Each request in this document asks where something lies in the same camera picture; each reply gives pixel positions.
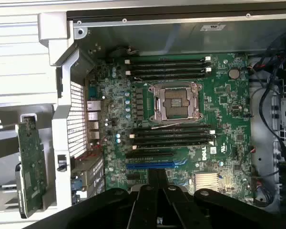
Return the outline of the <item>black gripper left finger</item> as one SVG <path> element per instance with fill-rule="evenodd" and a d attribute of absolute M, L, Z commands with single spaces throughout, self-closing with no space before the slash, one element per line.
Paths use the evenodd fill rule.
<path fill-rule="evenodd" d="M 128 193 L 112 188 L 28 226 L 30 229 L 154 229 L 159 190 L 158 169 L 147 184 Z"/>

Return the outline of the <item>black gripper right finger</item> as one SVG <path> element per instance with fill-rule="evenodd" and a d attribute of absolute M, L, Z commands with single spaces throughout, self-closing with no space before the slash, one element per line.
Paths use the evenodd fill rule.
<path fill-rule="evenodd" d="M 183 229 L 286 229 L 286 220 L 211 189 L 190 196 L 158 170 L 160 187 Z"/>

